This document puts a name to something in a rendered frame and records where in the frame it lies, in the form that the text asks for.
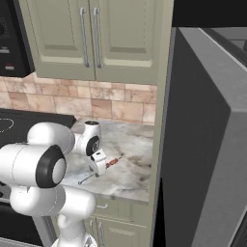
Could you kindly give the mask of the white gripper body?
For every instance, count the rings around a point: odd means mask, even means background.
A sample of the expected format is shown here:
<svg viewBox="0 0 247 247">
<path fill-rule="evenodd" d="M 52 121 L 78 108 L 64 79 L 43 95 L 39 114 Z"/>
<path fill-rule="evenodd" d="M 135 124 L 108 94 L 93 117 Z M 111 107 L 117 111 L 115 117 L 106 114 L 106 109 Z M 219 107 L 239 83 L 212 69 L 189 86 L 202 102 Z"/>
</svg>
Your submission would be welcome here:
<svg viewBox="0 0 247 247">
<path fill-rule="evenodd" d="M 91 157 L 89 158 L 89 166 L 94 170 L 94 172 L 100 177 L 106 172 L 106 160 L 102 159 L 100 161 L 95 161 Z"/>
</svg>

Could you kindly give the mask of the kebab skewer with red meat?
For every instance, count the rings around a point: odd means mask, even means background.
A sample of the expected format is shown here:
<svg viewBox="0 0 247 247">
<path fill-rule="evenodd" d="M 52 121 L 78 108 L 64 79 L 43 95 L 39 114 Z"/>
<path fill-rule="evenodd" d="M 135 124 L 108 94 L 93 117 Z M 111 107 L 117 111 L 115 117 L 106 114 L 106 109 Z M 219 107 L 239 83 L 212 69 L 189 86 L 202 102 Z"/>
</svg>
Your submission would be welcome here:
<svg viewBox="0 0 247 247">
<path fill-rule="evenodd" d="M 115 165 L 116 163 L 118 163 L 123 157 L 119 157 L 119 158 L 115 158 L 109 162 L 106 163 L 106 169 L 108 169 L 109 167 Z M 89 175 L 88 177 L 78 181 L 78 184 L 81 185 L 84 181 L 86 181 L 87 179 L 91 178 L 91 177 L 99 177 L 96 173 L 92 173 L 91 175 Z"/>
</svg>

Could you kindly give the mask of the olive green base cupboard door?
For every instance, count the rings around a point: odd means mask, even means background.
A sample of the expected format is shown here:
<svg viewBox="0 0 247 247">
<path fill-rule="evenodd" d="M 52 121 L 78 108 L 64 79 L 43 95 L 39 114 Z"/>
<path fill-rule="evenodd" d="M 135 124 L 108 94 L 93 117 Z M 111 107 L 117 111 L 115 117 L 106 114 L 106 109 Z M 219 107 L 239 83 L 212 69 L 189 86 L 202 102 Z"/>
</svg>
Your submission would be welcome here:
<svg viewBox="0 0 247 247">
<path fill-rule="evenodd" d="M 105 247 L 150 247 L 149 231 L 146 227 L 113 221 L 96 219 L 102 222 Z"/>
<path fill-rule="evenodd" d="M 95 239 L 95 218 L 90 217 L 85 220 L 85 227 L 88 234 L 88 239 L 86 241 L 86 247 L 97 247 L 97 242 Z"/>
</svg>

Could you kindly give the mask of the grey freezer door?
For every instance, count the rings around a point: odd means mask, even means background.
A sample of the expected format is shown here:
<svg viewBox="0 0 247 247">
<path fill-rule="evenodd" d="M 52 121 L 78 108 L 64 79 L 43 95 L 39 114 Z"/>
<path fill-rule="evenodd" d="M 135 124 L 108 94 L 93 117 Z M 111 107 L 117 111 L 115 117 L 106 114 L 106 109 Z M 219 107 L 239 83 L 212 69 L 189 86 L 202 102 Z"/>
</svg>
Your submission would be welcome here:
<svg viewBox="0 0 247 247">
<path fill-rule="evenodd" d="M 247 247 L 247 68 L 172 31 L 161 161 L 165 247 Z"/>
</svg>

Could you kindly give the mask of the olive green drawer front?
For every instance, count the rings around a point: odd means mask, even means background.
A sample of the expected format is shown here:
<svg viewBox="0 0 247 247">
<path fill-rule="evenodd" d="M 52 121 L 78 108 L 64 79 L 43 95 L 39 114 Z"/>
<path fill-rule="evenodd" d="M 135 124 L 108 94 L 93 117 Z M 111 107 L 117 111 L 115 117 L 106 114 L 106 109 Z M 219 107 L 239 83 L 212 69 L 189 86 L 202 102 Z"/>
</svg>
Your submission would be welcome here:
<svg viewBox="0 0 247 247">
<path fill-rule="evenodd" d="M 147 222 L 146 216 L 149 214 L 149 205 L 145 202 L 97 195 L 96 205 L 104 206 L 105 204 L 108 204 L 108 208 L 97 208 L 95 211 L 96 216 L 140 225 L 145 225 Z"/>
</svg>

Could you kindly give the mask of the black hob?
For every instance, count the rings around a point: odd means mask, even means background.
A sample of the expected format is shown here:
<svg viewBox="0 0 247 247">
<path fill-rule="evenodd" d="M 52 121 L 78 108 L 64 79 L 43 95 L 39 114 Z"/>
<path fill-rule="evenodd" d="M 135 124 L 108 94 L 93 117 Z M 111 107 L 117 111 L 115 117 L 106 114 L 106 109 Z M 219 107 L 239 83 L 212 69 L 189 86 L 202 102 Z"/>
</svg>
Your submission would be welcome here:
<svg viewBox="0 0 247 247">
<path fill-rule="evenodd" d="M 7 144 L 26 142 L 29 129 L 34 124 L 41 122 L 52 122 L 72 127 L 76 119 L 73 115 L 0 108 L 0 148 Z"/>
</svg>

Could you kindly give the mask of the olive green cabinet side panel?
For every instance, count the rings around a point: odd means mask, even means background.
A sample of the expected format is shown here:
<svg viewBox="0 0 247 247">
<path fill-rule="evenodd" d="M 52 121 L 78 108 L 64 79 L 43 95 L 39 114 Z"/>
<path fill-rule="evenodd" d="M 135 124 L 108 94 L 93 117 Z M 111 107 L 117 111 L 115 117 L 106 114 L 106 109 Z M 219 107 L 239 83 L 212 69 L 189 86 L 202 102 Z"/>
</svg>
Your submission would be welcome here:
<svg viewBox="0 0 247 247">
<path fill-rule="evenodd" d="M 156 110 L 153 133 L 152 146 L 152 161 L 151 161 L 151 180 L 150 180 L 150 194 L 149 194 L 149 231 L 150 243 L 152 247 L 156 210 L 159 196 L 159 181 L 160 181 L 160 155 L 162 153 L 162 125 L 164 116 L 165 104 L 165 89 L 167 81 L 167 67 L 169 60 L 169 46 L 172 28 L 174 0 L 162 0 L 162 6 L 158 8 L 161 13 L 160 19 L 160 40 L 159 40 L 159 60 L 157 68 L 157 91 L 156 91 Z"/>
</svg>

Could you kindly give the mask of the black microwave oven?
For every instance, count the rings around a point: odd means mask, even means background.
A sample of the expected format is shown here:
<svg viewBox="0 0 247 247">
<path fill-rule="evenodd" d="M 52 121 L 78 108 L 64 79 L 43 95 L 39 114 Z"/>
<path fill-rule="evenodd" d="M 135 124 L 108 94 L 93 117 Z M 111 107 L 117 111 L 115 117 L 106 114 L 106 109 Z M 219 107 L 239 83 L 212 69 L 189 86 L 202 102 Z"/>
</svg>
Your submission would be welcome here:
<svg viewBox="0 0 247 247">
<path fill-rule="evenodd" d="M 26 77 L 35 71 L 18 0 L 0 0 L 0 76 Z"/>
</svg>

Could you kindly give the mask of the grey fridge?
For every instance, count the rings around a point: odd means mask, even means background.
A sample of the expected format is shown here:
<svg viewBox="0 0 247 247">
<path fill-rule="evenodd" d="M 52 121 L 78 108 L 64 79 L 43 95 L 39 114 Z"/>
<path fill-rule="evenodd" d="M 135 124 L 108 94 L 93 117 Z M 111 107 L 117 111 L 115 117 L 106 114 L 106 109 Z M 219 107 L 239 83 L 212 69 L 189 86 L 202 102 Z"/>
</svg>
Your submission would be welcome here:
<svg viewBox="0 0 247 247">
<path fill-rule="evenodd" d="M 247 28 L 203 28 L 203 31 L 247 68 Z"/>
</svg>

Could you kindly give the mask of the black oven with grey frame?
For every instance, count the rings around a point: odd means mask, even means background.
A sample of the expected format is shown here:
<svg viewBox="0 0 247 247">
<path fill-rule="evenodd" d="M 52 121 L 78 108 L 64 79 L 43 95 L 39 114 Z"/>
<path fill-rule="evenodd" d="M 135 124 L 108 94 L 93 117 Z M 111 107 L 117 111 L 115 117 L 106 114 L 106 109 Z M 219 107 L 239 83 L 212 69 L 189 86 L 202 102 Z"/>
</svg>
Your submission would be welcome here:
<svg viewBox="0 0 247 247">
<path fill-rule="evenodd" d="M 0 237 L 51 247 L 57 237 L 51 219 L 16 213 L 8 202 L 10 192 L 10 187 L 0 181 Z"/>
</svg>

